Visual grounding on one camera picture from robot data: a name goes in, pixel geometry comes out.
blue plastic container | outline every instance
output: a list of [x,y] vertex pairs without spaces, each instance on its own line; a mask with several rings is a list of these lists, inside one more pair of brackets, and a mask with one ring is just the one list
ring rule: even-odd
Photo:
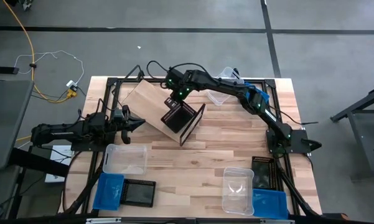
[[253,208],[256,217],[288,219],[285,192],[253,189]]
[[98,179],[93,208],[117,211],[122,195],[124,176],[102,173]]

robotic arm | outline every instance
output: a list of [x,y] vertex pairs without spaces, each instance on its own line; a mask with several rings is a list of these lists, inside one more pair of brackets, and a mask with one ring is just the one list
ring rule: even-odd
[[179,103],[193,90],[214,90],[236,96],[247,112],[257,114],[268,124],[274,131],[278,144],[283,147],[291,146],[292,127],[276,119],[267,109],[269,96],[253,85],[232,83],[221,78],[214,79],[207,72],[200,70],[187,70],[183,74],[174,68],[170,68],[163,84],[163,88],[173,90],[171,98]]
[[121,131],[122,141],[130,144],[128,132],[133,132],[145,120],[130,116],[127,105],[113,112],[113,119],[109,119],[104,112],[96,112],[73,124],[40,124],[32,129],[30,141],[34,146],[41,146],[64,139],[72,143],[74,151],[103,151],[106,145],[113,142],[116,132]]
[[[237,84],[221,78],[214,79],[207,72],[200,70],[187,70],[183,74],[174,68],[170,68],[164,83],[161,83],[161,87],[172,90],[171,98],[178,103],[183,103],[184,99],[193,90],[214,90],[236,96],[247,112],[257,114],[270,127],[270,130],[266,133],[267,143],[269,151],[274,155],[274,158],[276,158],[275,155],[278,153],[303,153],[302,150],[307,153],[321,147],[321,143],[307,139],[305,130],[293,130],[290,125],[276,119],[276,116],[267,109],[269,96],[248,83]],[[291,194],[297,198],[297,202],[304,213],[307,216],[319,216],[304,201],[289,180],[279,159],[276,160],[276,166],[280,171],[282,180],[290,189]]]

wooden tabletop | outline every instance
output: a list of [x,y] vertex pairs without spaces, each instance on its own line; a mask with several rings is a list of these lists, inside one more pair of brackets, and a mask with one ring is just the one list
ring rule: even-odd
[[[91,78],[83,115],[95,112],[98,99],[104,96],[107,78]],[[292,80],[278,78],[275,81],[281,110],[300,121]],[[136,85],[122,84],[120,101]],[[156,181],[154,207],[120,206],[115,212],[100,210],[100,216],[246,218],[222,210],[223,170],[226,167],[250,168],[252,156],[271,157],[264,134],[268,128],[266,123],[246,112],[235,97],[229,98],[221,106],[215,106],[207,98],[206,91],[194,91],[186,102],[199,106],[206,103],[206,109],[199,125],[182,147],[147,123],[129,134],[132,144],[147,144],[149,150],[146,174],[126,175],[126,178]],[[285,116],[283,121],[294,129],[300,128]],[[115,144],[122,144],[120,133],[116,135]],[[91,152],[81,153],[70,168],[65,191],[66,208],[86,184],[91,155]],[[309,160],[300,154],[291,154],[290,160],[296,188],[306,202],[321,213]],[[91,191],[89,211],[95,191],[96,185]],[[288,209],[292,213],[291,197],[288,190],[286,193]]]

clear plastic container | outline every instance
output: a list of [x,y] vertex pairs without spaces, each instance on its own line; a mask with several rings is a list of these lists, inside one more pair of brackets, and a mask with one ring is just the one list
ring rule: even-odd
[[147,147],[109,144],[103,170],[107,174],[145,174]]
[[[239,75],[234,71],[234,69],[230,67],[225,67],[223,72],[215,78],[221,78],[223,80],[229,81],[229,82],[237,82],[237,84],[244,84],[245,81],[239,77]],[[209,99],[217,106],[221,106],[229,97],[230,95],[219,93],[217,91],[209,90],[207,92],[207,96]]]
[[227,167],[223,174],[223,202],[224,212],[253,215],[252,194],[253,177],[251,169]]

concrete floor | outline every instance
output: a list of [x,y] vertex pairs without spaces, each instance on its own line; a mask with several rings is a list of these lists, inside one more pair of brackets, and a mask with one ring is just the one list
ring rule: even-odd
[[[374,0],[267,0],[273,29],[374,30]],[[16,8],[28,26],[243,28],[264,29],[260,0],[39,0],[29,12]],[[0,25],[14,19],[0,2]],[[30,32],[36,52],[65,50],[83,60],[87,91],[93,75],[124,75],[150,60],[165,66],[196,62],[212,74],[238,67],[244,77],[274,77],[266,34],[148,32]],[[374,222],[374,180],[353,184],[350,175],[367,162],[347,120],[329,117],[374,88],[374,35],[274,34],[281,76],[292,78],[306,129],[323,144],[313,153],[314,174],[322,211],[346,213],[352,220]],[[0,31],[0,65],[13,66],[30,49],[22,32]],[[64,54],[38,62],[35,82],[46,94],[59,95],[81,74],[80,64]],[[19,61],[27,70],[28,58]],[[28,79],[29,75],[0,76]],[[79,96],[60,105],[32,98],[19,136],[39,123],[69,123],[83,108]],[[26,183],[40,174],[31,172]],[[62,186],[39,183],[22,201],[20,216],[56,212]]]

